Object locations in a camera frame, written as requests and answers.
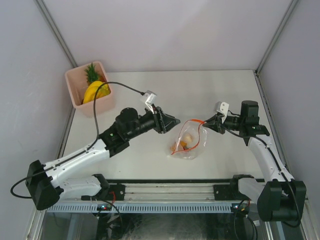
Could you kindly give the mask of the yellow fake banana bunch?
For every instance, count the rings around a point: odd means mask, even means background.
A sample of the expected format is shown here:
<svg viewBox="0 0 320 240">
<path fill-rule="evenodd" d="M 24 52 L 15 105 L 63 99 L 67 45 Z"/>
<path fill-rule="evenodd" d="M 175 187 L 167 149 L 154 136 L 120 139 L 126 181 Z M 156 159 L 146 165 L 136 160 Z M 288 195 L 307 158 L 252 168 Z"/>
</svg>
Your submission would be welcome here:
<svg viewBox="0 0 320 240">
<path fill-rule="evenodd" d="M 108 84 L 102 81 L 95 81 L 88 86 L 84 93 L 83 104 L 89 103 L 94 99 L 105 97 L 111 93 Z"/>
</svg>

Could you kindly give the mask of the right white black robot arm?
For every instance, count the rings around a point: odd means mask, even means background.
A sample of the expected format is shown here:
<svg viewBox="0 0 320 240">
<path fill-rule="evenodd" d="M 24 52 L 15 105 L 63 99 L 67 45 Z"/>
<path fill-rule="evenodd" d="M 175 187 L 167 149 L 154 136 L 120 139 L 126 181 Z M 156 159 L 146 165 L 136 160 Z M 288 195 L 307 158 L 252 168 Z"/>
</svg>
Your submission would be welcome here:
<svg viewBox="0 0 320 240">
<path fill-rule="evenodd" d="M 260 124 L 259 105 L 253 100 L 241 103 L 240 113 L 229 110 L 226 102 L 217 102 L 213 117 L 205 120 L 204 127 L 221 135 L 225 132 L 242 139 L 253 153 L 262 172 L 264 183 L 252 175 L 234 175 L 229 187 L 237 200 L 244 196 L 257 205 L 264 222 L 282 222 L 291 228 L 301 224 L 307 187 L 296 180 L 282 163 L 265 125 Z"/>
</svg>

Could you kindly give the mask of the clear zip top bag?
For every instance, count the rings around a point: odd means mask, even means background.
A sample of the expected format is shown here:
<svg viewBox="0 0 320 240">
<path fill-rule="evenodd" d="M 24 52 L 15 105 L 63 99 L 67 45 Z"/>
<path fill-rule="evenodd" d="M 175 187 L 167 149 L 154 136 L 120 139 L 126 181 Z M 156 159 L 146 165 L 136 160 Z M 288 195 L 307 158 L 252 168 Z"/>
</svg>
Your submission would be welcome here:
<svg viewBox="0 0 320 240">
<path fill-rule="evenodd" d="M 187 120 L 178 134 L 169 142 L 167 155 L 181 160 L 193 160 L 205 149 L 207 143 L 207 131 L 205 122 L 199 119 Z"/>
</svg>

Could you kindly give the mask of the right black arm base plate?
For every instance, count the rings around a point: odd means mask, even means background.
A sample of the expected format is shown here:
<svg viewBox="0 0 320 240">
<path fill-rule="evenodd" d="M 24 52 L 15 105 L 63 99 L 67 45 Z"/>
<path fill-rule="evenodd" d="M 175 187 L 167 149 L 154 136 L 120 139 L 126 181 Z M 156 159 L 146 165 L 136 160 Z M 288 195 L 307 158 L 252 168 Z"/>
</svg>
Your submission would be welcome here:
<svg viewBox="0 0 320 240">
<path fill-rule="evenodd" d="M 216 201 L 232 201 L 241 199 L 229 184 L 213 185 L 213 193 Z"/>
</svg>

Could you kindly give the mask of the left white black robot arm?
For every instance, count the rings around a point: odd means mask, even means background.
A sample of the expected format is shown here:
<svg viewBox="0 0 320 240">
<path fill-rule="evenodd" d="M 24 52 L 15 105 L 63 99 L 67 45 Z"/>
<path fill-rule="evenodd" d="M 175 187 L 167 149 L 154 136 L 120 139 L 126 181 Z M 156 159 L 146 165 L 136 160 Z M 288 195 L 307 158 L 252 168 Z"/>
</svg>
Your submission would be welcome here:
<svg viewBox="0 0 320 240">
<path fill-rule="evenodd" d="M 110 188 L 102 174 L 88 178 L 71 179 L 71 176 L 91 164 L 104 161 L 129 147 L 133 138 L 150 130 L 165 134 L 181 121 L 166 114 L 158 106 L 139 115 L 132 108 L 124 108 L 114 123 L 97 139 L 85 147 L 56 160 L 42 164 L 33 161 L 28 168 L 25 185 L 37 210 L 46 210 L 59 200 L 90 196 L 104 200 Z"/>
</svg>

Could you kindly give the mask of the fake pineapple green crown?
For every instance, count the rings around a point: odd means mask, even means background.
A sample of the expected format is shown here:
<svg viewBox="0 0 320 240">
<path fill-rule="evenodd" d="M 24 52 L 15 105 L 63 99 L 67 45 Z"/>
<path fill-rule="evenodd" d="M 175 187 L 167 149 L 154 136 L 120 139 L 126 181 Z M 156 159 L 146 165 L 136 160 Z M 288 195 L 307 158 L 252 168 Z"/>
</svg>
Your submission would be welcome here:
<svg viewBox="0 0 320 240">
<path fill-rule="evenodd" d="M 103 77 L 96 71 L 95 65 L 92 62 L 85 69 L 86 82 L 88 85 L 91 85 L 93 82 L 100 81 L 103 82 Z"/>
</svg>

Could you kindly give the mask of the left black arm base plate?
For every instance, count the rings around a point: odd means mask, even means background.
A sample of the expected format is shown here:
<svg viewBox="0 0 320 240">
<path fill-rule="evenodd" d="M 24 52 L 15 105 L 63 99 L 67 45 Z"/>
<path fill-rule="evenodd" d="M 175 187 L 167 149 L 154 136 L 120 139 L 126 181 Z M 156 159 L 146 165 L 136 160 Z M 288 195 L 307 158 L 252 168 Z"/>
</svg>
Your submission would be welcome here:
<svg viewBox="0 0 320 240">
<path fill-rule="evenodd" d="M 82 201 L 105 200 L 109 202 L 123 201 L 125 198 L 126 186 L 124 184 L 111 184 L 109 188 L 102 188 L 96 195 L 81 196 Z"/>
</svg>

